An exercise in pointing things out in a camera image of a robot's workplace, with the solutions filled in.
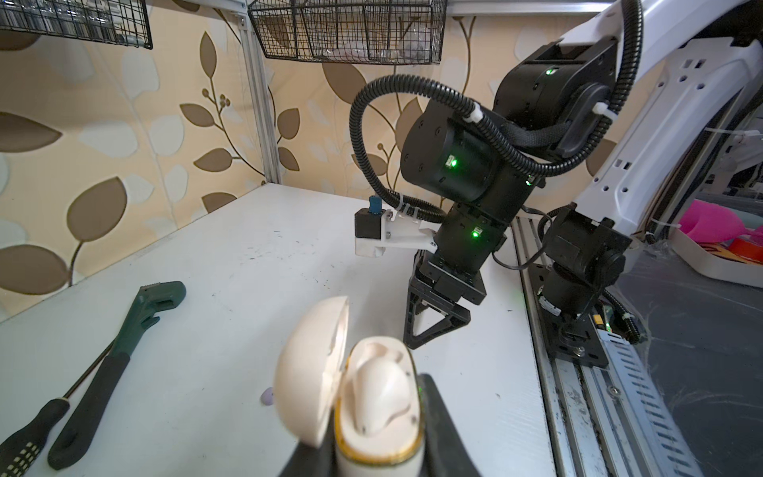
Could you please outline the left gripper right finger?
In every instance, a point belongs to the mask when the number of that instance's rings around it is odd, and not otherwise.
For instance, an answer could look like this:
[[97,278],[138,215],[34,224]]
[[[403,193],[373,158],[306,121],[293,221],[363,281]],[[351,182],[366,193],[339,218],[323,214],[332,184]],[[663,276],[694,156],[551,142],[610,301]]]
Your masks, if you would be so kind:
[[423,404],[424,454],[420,476],[479,476],[433,377],[417,376]]

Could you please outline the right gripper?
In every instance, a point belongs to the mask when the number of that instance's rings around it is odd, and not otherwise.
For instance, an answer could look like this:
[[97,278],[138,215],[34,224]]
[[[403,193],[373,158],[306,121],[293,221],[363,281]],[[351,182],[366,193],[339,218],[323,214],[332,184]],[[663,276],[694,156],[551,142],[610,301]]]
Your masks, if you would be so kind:
[[414,350],[468,325],[471,312],[457,302],[480,305],[486,296],[480,271],[456,270],[432,252],[419,250],[407,294],[403,343]]

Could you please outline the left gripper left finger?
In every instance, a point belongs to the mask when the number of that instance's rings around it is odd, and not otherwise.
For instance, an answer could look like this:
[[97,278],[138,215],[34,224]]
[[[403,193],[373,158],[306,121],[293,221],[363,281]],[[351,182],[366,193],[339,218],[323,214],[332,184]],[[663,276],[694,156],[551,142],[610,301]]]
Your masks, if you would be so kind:
[[298,442],[285,463],[279,477],[332,477],[337,466],[332,441],[325,440],[319,447]]

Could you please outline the cream earbud charging case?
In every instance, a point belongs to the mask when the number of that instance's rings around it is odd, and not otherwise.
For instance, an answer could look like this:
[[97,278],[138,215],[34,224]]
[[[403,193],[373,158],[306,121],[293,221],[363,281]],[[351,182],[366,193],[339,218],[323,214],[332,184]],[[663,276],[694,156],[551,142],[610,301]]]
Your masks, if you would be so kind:
[[425,455],[425,420],[416,369],[397,338],[348,345],[350,302],[315,304],[283,346],[274,376],[281,423],[310,450],[313,470],[338,476],[416,476]]

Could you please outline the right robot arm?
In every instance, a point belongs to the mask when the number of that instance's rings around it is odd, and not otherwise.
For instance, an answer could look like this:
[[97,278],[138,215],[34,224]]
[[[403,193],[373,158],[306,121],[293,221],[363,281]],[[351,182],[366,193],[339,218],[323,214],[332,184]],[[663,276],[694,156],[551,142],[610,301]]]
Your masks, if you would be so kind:
[[[538,223],[552,261],[536,290],[552,357],[604,368],[595,305],[624,272],[626,252],[665,179],[733,103],[762,99],[758,1],[618,1],[542,46],[502,80],[492,107],[439,81],[394,74],[368,83],[349,114],[358,165],[389,208],[437,231],[418,246],[403,341],[411,349],[470,322],[485,298],[481,270],[505,241],[534,189],[586,161],[618,119],[636,81],[665,73],[649,105],[592,184]],[[409,183],[451,200],[441,208],[387,188],[363,137],[375,99],[410,93],[428,101],[411,127],[401,169]]]

